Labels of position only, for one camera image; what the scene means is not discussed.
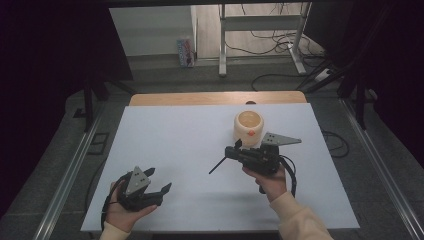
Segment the white power strip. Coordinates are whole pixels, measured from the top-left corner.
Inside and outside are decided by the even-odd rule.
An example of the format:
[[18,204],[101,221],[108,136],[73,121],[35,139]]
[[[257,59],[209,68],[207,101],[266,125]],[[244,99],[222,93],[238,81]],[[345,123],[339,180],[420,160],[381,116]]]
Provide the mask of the white power strip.
[[325,68],[321,73],[319,73],[314,80],[316,82],[320,82],[322,80],[324,80],[325,78],[327,78],[329,75],[331,74],[331,70],[328,68]]

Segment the aluminium floor rail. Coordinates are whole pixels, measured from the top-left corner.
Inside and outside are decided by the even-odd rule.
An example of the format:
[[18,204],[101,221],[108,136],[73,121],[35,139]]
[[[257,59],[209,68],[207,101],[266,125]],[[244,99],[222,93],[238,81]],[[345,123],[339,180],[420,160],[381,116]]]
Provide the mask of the aluminium floor rail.
[[85,155],[88,151],[90,142],[98,128],[99,122],[104,113],[106,104],[100,103],[94,111],[94,120],[92,125],[83,134],[82,139],[79,141],[78,148],[73,154],[66,171],[62,175],[61,181],[50,201],[43,218],[37,227],[32,240],[49,240],[53,230],[58,222],[61,211],[66,203],[70,194],[72,186],[84,161]]
[[387,168],[381,154],[377,150],[374,142],[371,140],[368,132],[364,130],[356,120],[354,107],[348,100],[340,99],[339,102],[343,106],[354,131],[358,135],[358,138],[361,141],[361,144],[367,153],[371,164],[379,176],[379,179],[386,189],[387,194],[389,195],[411,238],[413,240],[424,240],[423,225],[419,221],[416,212],[413,210],[406,196],[395,182],[395,179]]

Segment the person's left hand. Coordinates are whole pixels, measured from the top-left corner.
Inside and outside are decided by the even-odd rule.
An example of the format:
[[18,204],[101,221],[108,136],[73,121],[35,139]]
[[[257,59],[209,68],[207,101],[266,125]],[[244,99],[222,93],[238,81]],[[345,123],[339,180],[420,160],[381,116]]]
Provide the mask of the person's left hand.
[[152,205],[137,212],[130,212],[126,210],[120,203],[117,202],[117,195],[120,190],[120,187],[121,183],[111,183],[113,193],[107,205],[104,226],[112,225],[118,228],[119,230],[129,233],[138,220],[154,212],[158,208],[158,206]]

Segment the cream ceramic cup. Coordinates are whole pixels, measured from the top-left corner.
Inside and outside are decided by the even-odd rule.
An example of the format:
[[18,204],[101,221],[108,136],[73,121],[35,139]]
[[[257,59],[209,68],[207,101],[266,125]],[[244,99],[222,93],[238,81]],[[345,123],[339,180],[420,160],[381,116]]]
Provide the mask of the cream ceramic cup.
[[262,136],[263,117],[253,110],[239,112],[234,118],[233,137],[240,140],[243,147],[256,145]]

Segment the thin black paintbrush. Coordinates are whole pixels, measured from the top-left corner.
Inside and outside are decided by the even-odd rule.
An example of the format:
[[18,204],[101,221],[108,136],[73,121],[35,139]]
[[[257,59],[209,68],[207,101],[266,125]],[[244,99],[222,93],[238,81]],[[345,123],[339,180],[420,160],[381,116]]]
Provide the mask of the thin black paintbrush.
[[227,157],[223,157],[209,172],[208,174],[212,174],[225,160]]

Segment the black metal stand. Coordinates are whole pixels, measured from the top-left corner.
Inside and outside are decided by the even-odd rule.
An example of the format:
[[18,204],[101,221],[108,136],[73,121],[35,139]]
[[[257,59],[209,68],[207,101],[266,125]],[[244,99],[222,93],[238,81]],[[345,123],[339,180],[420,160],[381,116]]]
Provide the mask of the black metal stand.
[[94,110],[92,95],[100,101],[107,101],[110,93],[106,88],[105,83],[111,83],[119,89],[127,92],[130,95],[134,95],[137,91],[130,86],[122,83],[121,81],[115,80],[104,73],[98,73],[93,76],[88,76],[84,81],[84,107],[85,107],[85,129],[87,132],[94,125]]
[[350,63],[344,67],[335,69],[330,75],[325,77],[318,83],[313,84],[312,86],[302,89],[302,86],[305,85],[312,77],[318,75],[317,71],[324,70],[325,67],[330,66],[331,63],[329,60],[323,61],[306,79],[298,86],[298,90],[301,90],[303,93],[313,93],[319,89],[333,83],[337,80],[341,80],[341,83],[337,89],[337,95],[339,98],[345,99],[349,98],[353,91],[356,91],[356,98],[353,100],[354,103],[354,113],[355,119],[359,126],[365,130],[366,125],[364,121],[364,109],[365,104],[369,102],[366,98],[366,87],[365,80],[360,74],[360,63],[358,59],[353,59]]

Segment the white metal desk frame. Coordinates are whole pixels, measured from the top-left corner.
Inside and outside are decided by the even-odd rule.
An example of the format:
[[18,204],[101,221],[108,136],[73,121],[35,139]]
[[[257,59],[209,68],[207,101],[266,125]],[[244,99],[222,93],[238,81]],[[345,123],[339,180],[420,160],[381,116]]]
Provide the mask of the white metal desk frame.
[[306,2],[298,15],[227,16],[226,5],[220,6],[219,76],[227,75],[226,33],[235,31],[295,30],[295,39],[288,45],[290,56],[300,75],[306,70],[301,61],[299,44],[307,21],[311,3]]

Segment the colourful printed box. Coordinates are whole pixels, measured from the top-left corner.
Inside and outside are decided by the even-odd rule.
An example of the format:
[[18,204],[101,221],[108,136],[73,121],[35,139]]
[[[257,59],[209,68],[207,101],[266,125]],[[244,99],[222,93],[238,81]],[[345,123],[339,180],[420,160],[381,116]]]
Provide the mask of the colourful printed box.
[[177,50],[181,67],[191,68],[194,66],[195,58],[190,39],[178,39]]

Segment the person's right hand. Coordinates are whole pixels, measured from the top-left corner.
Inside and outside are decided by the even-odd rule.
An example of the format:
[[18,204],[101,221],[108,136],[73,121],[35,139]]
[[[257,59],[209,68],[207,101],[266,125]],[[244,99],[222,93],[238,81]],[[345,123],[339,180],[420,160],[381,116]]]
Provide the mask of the person's right hand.
[[283,166],[271,176],[260,175],[247,167],[242,168],[243,172],[255,179],[255,182],[263,189],[269,202],[276,200],[278,197],[287,192],[286,174]]

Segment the wooden table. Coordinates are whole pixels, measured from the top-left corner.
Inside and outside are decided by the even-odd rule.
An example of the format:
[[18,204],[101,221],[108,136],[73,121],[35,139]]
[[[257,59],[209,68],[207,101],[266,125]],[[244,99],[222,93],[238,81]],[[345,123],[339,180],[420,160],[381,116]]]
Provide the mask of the wooden table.
[[245,105],[306,103],[300,91],[231,91],[231,92],[193,92],[193,93],[155,93],[135,94],[130,106],[193,106],[193,105]]

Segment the dark curtain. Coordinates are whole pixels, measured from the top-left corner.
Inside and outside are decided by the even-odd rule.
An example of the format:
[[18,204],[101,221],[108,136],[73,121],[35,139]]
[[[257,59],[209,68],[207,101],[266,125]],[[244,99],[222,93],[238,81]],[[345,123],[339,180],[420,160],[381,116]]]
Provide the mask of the dark curtain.
[[359,60],[375,111],[424,161],[424,0],[314,0],[304,34],[338,68]]
[[69,96],[132,73],[108,7],[0,0],[0,217],[55,134]]

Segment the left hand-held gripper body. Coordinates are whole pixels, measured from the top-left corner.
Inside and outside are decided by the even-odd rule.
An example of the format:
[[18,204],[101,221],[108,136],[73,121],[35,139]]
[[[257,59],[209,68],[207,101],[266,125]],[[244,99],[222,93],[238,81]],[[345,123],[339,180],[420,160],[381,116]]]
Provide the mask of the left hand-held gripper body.
[[164,195],[160,191],[146,193],[151,180],[138,166],[133,171],[125,174],[119,180],[119,183],[121,183],[121,187],[117,195],[117,201],[128,211],[137,212],[148,206],[160,206],[163,202]]

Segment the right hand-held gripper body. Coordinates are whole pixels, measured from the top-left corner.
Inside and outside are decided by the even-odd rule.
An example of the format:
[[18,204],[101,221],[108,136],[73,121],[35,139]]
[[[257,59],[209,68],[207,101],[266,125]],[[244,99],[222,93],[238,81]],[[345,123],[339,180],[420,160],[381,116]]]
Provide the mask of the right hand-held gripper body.
[[294,176],[294,167],[290,167],[284,157],[279,153],[279,147],[301,142],[301,139],[267,132],[259,148],[240,148],[236,150],[234,146],[232,146],[234,148],[233,160],[237,160],[244,167],[264,176],[275,174],[279,167],[283,165],[289,175]]

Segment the white board sheet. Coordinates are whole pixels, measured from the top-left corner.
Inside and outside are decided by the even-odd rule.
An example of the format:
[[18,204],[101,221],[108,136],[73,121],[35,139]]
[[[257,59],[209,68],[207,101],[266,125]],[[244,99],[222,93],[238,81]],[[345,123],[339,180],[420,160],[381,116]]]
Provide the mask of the white board sheet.
[[[162,205],[141,219],[135,230],[155,233],[274,231],[278,217],[240,163],[226,159],[208,172],[234,143],[235,116],[241,105],[128,107],[101,174],[85,231],[100,228],[111,182],[138,166],[154,168],[149,191],[172,183]],[[296,166],[296,199],[329,229],[358,225],[327,150],[310,104],[257,104],[267,132],[301,139],[281,154]]]

